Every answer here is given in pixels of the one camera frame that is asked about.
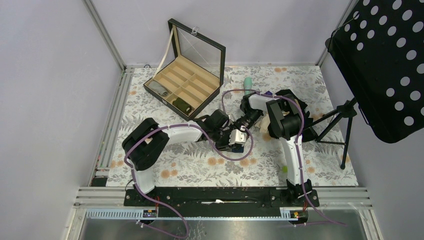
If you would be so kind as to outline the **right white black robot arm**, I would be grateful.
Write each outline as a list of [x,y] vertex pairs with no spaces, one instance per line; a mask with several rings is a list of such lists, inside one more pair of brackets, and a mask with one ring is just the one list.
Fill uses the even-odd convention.
[[305,114],[296,102],[295,96],[290,92],[279,95],[268,95],[252,92],[243,96],[240,109],[247,117],[237,123],[247,129],[256,123],[258,118],[267,113],[269,135],[281,141],[285,161],[287,164],[287,201],[293,206],[301,205],[307,194],[312,192],[312,184],[304,177],[304,156],[302,152],[305,127]]

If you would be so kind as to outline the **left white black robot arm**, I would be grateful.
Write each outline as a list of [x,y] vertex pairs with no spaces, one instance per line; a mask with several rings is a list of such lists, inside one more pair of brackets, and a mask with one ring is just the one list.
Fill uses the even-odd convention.
[[152,167],[168,145],[208,141],[218,153],[242,153],[249,137],[247,132],[255,120],[244,115],[236,121],[222,110],[186,123],[160,126],[146,118],[123,142],[125,163],[129,165],[137,189],[136,199],[144,206],[155,200],[155,181]]

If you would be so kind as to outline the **navy blue white-trimmed underwear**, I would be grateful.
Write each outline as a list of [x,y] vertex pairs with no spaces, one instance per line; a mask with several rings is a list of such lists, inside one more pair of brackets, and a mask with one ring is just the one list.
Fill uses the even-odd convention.
[[234,145],[231,149],[232,153],[243,153],[244,152],[244,146],[243,145]]

